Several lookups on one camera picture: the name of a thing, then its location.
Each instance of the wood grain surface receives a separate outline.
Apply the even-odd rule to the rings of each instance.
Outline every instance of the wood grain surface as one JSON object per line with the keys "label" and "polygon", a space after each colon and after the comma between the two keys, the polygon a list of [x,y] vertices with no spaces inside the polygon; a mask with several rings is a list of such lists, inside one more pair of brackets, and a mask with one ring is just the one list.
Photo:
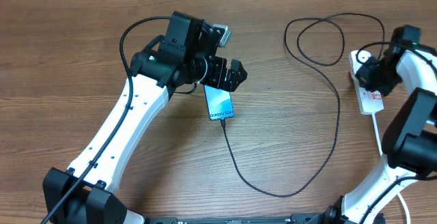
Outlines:
{"label": "wood grain surface", "polygon": [[[0,223],[39,223],[46,214],[47,171],[65,169],[79,155],[123,88],[122,32],[139,19],[174,10],[233,30],[218,55],[241,60],[249,77],[232,94],[236,116],[227,121],[227,134],[247,180],[280,194],[300,188],[324,162],[337,113],[328,83],[286,52],[283,31],[290,20],[366,13],[381,19],[388,38],[394,28],[411,24],[422,29],[422,43],[437,45],[437,0],[0,0]],[[359,113],[348,53],[382,34],[368,18],[335,22],[345,32],[346,54],[320,69],[341,96],[338,142],[302,193],[279,199],[241,181],[199,88],[189,96],[175,94],[158,114],[117,196],[145,216],[200,218],[322,212],[350,192],[376,165],[378,151],[371,118]],[[308,24],[290,27],[292,51],[296,34]],[[133,30],[125,41],[127,58],[166,28],[167,22],[151,22]],[[301,44],[310,57],[328,63],[338,57],[341,37],[332,25],[320,24]],[[381,132],[405,100],[400,86],[384,99],[377,116]],[[419,182],[402,192],[413,223],[435,223],[436,187]],[[397,199],[383,212],[388,223],[404,222]]]}

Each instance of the phone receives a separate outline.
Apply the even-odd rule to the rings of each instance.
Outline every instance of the phone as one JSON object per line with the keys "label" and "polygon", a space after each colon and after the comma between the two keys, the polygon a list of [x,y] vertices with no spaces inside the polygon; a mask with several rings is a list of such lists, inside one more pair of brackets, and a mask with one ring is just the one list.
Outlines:
{"label": "phone", "polygon": [[206,104],[210,119],[221,120],[234,117],[231,93],[204,85]]}

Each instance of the black cable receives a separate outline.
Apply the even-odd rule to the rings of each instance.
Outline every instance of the black cable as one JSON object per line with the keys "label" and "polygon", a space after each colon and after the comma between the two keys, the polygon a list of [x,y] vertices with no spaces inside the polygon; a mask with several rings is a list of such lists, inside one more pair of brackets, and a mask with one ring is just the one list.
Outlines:
{"label": "black cable", "polygon": [[88,163],[88,167],[84,170],[84,172],[81,174],[81,176],[79,176],[79,178],[77,179],[77,181],[73,184],[73,186],[68,189],[68,191],[66,192],[66,194],[64,194],[64,196],[61,198],[61,200],[59,200],[57,202],[57,204],[51,209],[51,211],[46,215],[46,217],[41,221],[41,224],[45,224],[48,222],[48,220],[56,213],[56,211],[58,211],[58,209],[64,204],[64,202],[69,198],[69,196],[73,193],[73,191],[78,188],[78,186],[81,184],[82,180],[85,178],[85,176],[91,171],[91,169],[94,167],[94,165],[97,163],[97,160],[100,158],[100,156],[102,156],[104,150],[107,148],[108,144],[111,142],[112,138],[114,138],[115,134],[117,133],[118,129],[120,128],[120,126],[122,125],[124,118],[126,117],[126,115],[128,114],[128,111],[130,110],[130,105],[132,104],[132,97],[133,97],[133,84],[132,84],[132,75],[130,73],[129,70],[129,66],[128,63],[126,62],[126,58],[124,57],[124,51],[123,51],[123,43],[124,43],[124,38],[126,38],[127,34],[129,33],[130,30],[132,30],[134,27],[136,27],[137,25],[140,25],[141,23],[145,23],[151,20],[159,20],[159,19],[167,19],[170,20],[169,16],[154,16],[154,17],[150,17],[150,18],[146,18],[143,20],[140,20],[134,24],[132,24],[131,26],[129,26],[129,28],[127,28],[127,30],[125,30],[125,32],[123,33],[122,37],[120,38],[120,44],[119,44],[119,50],[120,50],[120,57],[122,57],[122,62],[123,62],[123,66],[124,66],[124,70],[126,71],[126,75],[128,76],[128,82],[129,82],[129,98],[128,98],[128,102],[126,103],[126,106],[124,108],[123,114],[120,117],[120,119],[118,120],[117,125],[115,125],[115,128],[112,130],[111,134],[109,135],[108,139],[104,142],[104,144],[102,145],[102,147],[98,150],[97,154],[94,156],[93,160],[91,160]]}
{"label": "black cable", "polygon": [[359,54],[362,50],[366,49],[367,47],[370,47],[370,46],[377,46],[377,45],[381,45],[381,46],[384,46],[384,45],[393,45],[393,46],[398,46],[398,47],[400,47],[400,48],[403,48],[403,49],[405,49],[405,50],[408,50],[408,51],[414,53],[417,57],[420,57],[423,61],[425,61],[425,62],[426,62],[426,63],[431,67],[431,69],[434,71],[434,74],[435,74],[435,76],[436,76],[436,78],[437,78],[437,69],[436,69],[436,67],[434,66],[434,64],[432,64],[432,61],[431,61],[431,60],[427,59],[425,56],[423,56],[422,54],[420,54],[420,52],[416,51],[416,50],[413,49],[412,47],[409,47],[409,46],[406,46],[406,45],[403,45],[403,44],[400,44],[400,43],[396,43],[396,42],[385,42],[385,41],[381,41],[381,42],[374,42],[374,43],[367,44],[367,45],[361,47],[360,50],[358,50],[358,51],[356,52],[356,58],[358,59],[358,54]]}
{"label": "black cable", "polygon": [[197,89],[197,83],[193,83],[193,84],[194,84],[194,86],[193,86],[192,90],[190,90],[188,92],[175,92],[175,94],[192,94]]}
{"label": "black cable", "polygon": [[[418,176],[408,176],[408,177],[403,177],[403,178],[399,178],[396,181],[394,181],[389,187],[387,187],[387,189],[372,203],[372,205],[370,205],[368,207],[368,209],[366,210],[366,213],[364,213],[364,216],[362,217],[361,221],[359,224],[363,224],[364,221],[366,220],[367,216],[369,216],[369,214],[371,213],[371,211],[373,210],[373,208],[375,208],[375,206],[388,194],[390,193],[390,191],[393,189],[393,187],[395,187],[397,184],[400,184],[401,182],[403,182],[404,180],[421,180],[419,179]],[[430,181],[430,180],[437,180],[437,176],[432,176],[432,177],[428,177],[425,179],[422,179],[422,181]]]}
{"label": "black cable", "polygon": [[[331,16],[327,16],[326,18],[299,18],[299,19],[295,19],[295,20],[292,20],[291,22],[289,22],[289,23],[287,24],[287,27],[285,28],[285,31],[284,31],[284,45],[285,45],[285,47],[286,47],[288,53],[289,53],[289,54],[290,54],[294,59],[296,59],[297,61],[299,61],[300,63],[302,63],[302,64],[304,64],[304,65],[310,67],[311,69],[315,70],[317,73],[319,73],[320,75],[322,75],[322,76],[323,76],[323,77],[328,81],[329,85],[332,87],[332,89],[333,89],[333,91],[334,91],[334,94],[335,94],[335,96],[337,97],[337,102],[338,102],[337,123],[336,123],[336,125],[335,125],[335,136],[334,136],[334,143],[333,143],[333,146],[332,146],[332,148],[331,148],[331,150],[330,150],[330,152],[329,152],[328,157],[327,157],[326,160],[323,162],[322,166],[321,166],[321,167],[316,171],[316,173],[313,175],[313,177],[311,177],[311,178],[308,180],[307,183],[305,183],[305,184],[304,184],[300,189],[298,189],[298,190],[295,191],[294,193],[290,193],[290,194],[286,194],[286,195],[278,195],[278,194],[274,194],[274,193],[269,193],[269,192],[266,192],[266,191],[263,191],[263,190],[257,188],[256,186],[253,186],[250,182],[248,182],[248,181],[243,177],[243,175],[240,173],[240,170],[238,169],[237,162],[236,162],[236,160],[235,160],[235,158],[234,158],[234,154],[232,153],[231,146],[230,146],[229,141],[228,141],[228,139],[227,139],[226,129],[225,129],[225,127],[226,127],[225,120],[221,120],[221,125],[222,125],[222,127],[223,127],[223,133],[224,133],[224,135],[225,135],[225,139],[226,139],[227,147],[228,147],[228,149],[229,149],[229,153],[231,154],[232,160],[233,160],[233,162],[234,162],[234,167],[235,167],[235,169],[236,169],[236,171],[237,171],[237,174],[240,176],[241,180],[242,180],[244,183],[246,183],[248,186],[250,186],[251,188],[253,188],[254,190],[256,190],[256,191],[258,191],[258,192],[260,192],[260,193],[263,193],[263,194],[265,194],[265,195],[269,195],[269,196],[272,196],[272,197],[291,197],[291,196],[295,196],[295,195],[299,194],[299,193],[300,193],[301,191],[303,191],[303,190],[304,190],[304,189],[305,189],[305,188],[306,188],[306,187],[307,187],[307,186],[308,186],[308,185],[309,185],[309,184],[310,184],[310,183],[311,183],[311,182],[312,182],[312,181],[317,177],[317,175],[318,175],[318,174],[323,170],[323,168],[324,168],[325,165],[328,163],[329,159],[331,158],[331,156],[332,156],[333,153],[334,153],[335,146],[336,146],[336,144],[337,144],[338,132],[339,132],[339,121],[340,121],[340,95],[339,95],[337,89],[335,88],[334,84],[329,80],[329,78],[328,78],[325,74],[323,74],[323,72],[321,72],[321,71],[318,70],[317,68],[313,67],[312,65],[310,65],[310,64],[308,64],[308,63],[305,63],[303,60],[299,59],[297,56],[295,56],[295,55],[291,52],[291,50],[290,50],[290,48],[288,47],[288,44],[287,44],[287,30],[288,30],[288,27],[289,27],[292,23],[295,23],[295,22],[298,22],[298,21],[301,21],[301,20],[316,20],[316,22],[311,23],[309,26],[305,27],[305,28],[304,28],[304,29],[299,33],[299,35],[298,35],[298,39],[297,39],[298,50],[299,50],[299,52],[300,52],[300,53],[301,53],[301,54],[302,54],[306,59],[308,59],[310,62],[312,62],[312,63],[314,63],[314,64],[321,65],[321,66],[333,66],[333,65],[335,65],[336,63],[338,63],[338,62],[340,61],[340,59],[343,57],[344,48],[345,48],[345,40],[344,40],[344,33],[343,33],[343,30],[341,29],[341,27],[340,27],[337,23],[334,23],[333,21],[329,20],[329,18],[333,18],[333,17],[336,17],[336,16],[343,16],[343,15],[365,16],[365,17],[369,17],[369,18],[372,18],[372,19],[376,20],[376,21],[381,25],[381,28],[382,28],[382,41],[385,40],[385,29],[384,29],[384,25],[382,24],[381,20],[379,20],[378,18],[376,18],[376,17],[374,17],[374,16],[370,16],[370,15],[366,15],[366,14],[359,14],[359,13],[349,13],[349,12],[347,12],[347,13],[335,14],[335,15],[331,15]],[[330,23],[330,24],[336,26],[336,27],[338,28],[338,30],[340,31],[341,38],[342,38],[342,40],[343,40],[342,47],[341,47],[340,57],[339,57],[336,61],[334,61],[334,62],[332,62],[332,63],[329,63],[329,64],[323,64],[323,63],[320,63],[320,62],[315,61],[315,60],[311,59],[310,57],[306,56],[306,55],[303,53],[303,51],[302,51],[302,49],[300,48],[300,45],[299,45],[299,39],[300,39],[300,36],[303,34],[303,32],[305,32],[305,31],[306,31],[307,29],[309,29],[310,27],[312,27],[312,26],[314,26],[314,25],[316,25],[316,24],[318,24],[318,23],[321,23],[321,22],[327,22],[327,23]],[[380,54],[379,54],[379,56],[378,56],[378,59],[381,58],[381,56],[382,56],[383,47],[384,47],[384,46],[381,46],[381,50],[380,50]]]}

